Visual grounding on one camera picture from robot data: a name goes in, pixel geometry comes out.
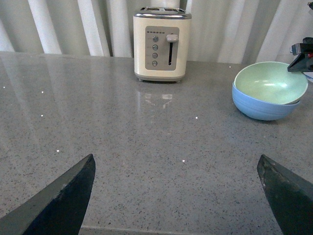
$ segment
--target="toaster slot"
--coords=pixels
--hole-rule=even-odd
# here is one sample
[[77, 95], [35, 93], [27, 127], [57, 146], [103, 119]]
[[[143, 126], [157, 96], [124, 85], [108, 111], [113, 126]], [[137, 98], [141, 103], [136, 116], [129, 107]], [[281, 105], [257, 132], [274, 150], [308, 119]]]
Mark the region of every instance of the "toaster slot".
[[173, 43], [170, 43], [170, 55], [168, 57], [168, 65], [172, 65]]

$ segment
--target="curtain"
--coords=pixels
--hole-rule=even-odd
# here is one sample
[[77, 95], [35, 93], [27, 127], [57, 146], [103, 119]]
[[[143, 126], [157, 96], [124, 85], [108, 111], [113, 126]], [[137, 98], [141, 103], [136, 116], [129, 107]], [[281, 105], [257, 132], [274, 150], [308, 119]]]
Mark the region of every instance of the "curtain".
[[290, 63], [313, 37], [308, 0], [0, 0], [0, 51], [133, 57], [133, 14], [143, 6], [192, 14], [188, 60]]

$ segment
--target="gray quartz countertop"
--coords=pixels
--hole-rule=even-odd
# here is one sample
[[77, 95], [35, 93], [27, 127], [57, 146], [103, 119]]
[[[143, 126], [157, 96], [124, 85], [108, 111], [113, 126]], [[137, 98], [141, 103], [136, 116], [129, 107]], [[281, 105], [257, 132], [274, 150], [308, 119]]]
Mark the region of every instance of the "gray quartz countertop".
[[253, 120], [231, 97], [243, 67], [139, 82], [131, 58], [1, 52], [0, 217], [92, 153], [86, 231], [281, 234], [256, 166], [266, 154], [312, 182], [313, 87], [288, 117]]

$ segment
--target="cream toaster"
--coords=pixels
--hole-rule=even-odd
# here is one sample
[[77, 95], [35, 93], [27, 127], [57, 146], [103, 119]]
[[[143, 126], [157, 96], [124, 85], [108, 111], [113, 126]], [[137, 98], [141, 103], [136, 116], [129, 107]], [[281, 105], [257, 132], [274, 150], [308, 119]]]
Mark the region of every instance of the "cream toaster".
[[191, 14], [144, 7], [134, 14], [134, 72], [140, 81], [179, 82], [186, 71]]

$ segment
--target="stacked bowls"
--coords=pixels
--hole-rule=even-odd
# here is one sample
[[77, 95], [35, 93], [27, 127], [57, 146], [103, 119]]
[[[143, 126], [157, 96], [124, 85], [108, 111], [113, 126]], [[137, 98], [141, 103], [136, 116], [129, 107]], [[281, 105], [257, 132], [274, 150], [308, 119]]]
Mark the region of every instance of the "stacked bowls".
[[286, 117], [299, 104], [308, 88], [301, 72], [288, 72], [288, 64], [261, 62], [241, 70], [233, 83], [236, 107], [250, 118], [277, 120]]

